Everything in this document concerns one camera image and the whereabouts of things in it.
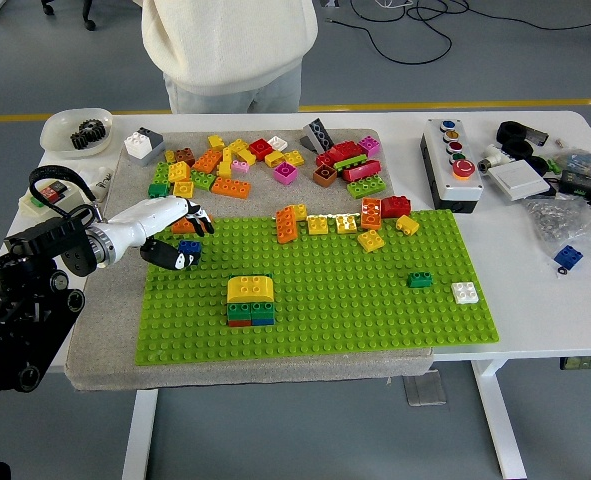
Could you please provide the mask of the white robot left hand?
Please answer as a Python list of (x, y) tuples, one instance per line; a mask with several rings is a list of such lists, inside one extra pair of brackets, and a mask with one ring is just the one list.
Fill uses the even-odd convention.
[(139, 247), (146, 262), (167, 270), (181, 270), (194, 264), (195, 256), (180, 253), (176, 247), (154, 238), (181, 219), (188, 220), (199, 236), (214, 232), (210, 217), (200, 205), (168, 196), (142, 200), (106, 222), (93, 224), (87, 235), (100, 267), (116, 263), (127, 249)]

